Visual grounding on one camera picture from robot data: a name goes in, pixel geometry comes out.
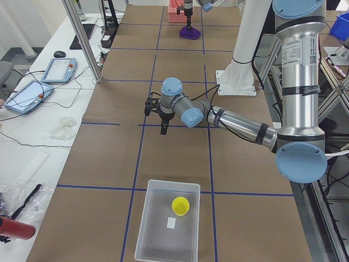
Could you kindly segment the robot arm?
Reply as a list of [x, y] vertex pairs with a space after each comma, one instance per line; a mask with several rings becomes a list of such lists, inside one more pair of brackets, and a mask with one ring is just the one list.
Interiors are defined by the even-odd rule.
[[[213, 4], [216, 0], [198, 0], [197, 3], [201, 6], [204, 11], [208, 12], [213, 8]], [[191, 29], [191, 17], [193, 15], [193, 1], [192, 0], [184, 0], [183, 4], [177, 8], [177, 14], [180, 11], [184, 11], [184, 15], [186, 17], [186, 28]]]
[[281, 42], [282, 126], [273, 129], [207, 101], [191, 99], [177, 78], [167, 78], [158, 99], [148, 98], [145, 114], [161, 117], [161, 134], [178, 116], [189, 128], [202, 121], [269, 148], [279, 172], [288, 180], [311, 183], [327, 168], [325, 133], [318, 126], [318, 36], [326, 24], [325, 1], [247, 1], [231, 63], [216, 72], [221, 96], [254, 96], [254, 54], [269, 10]]

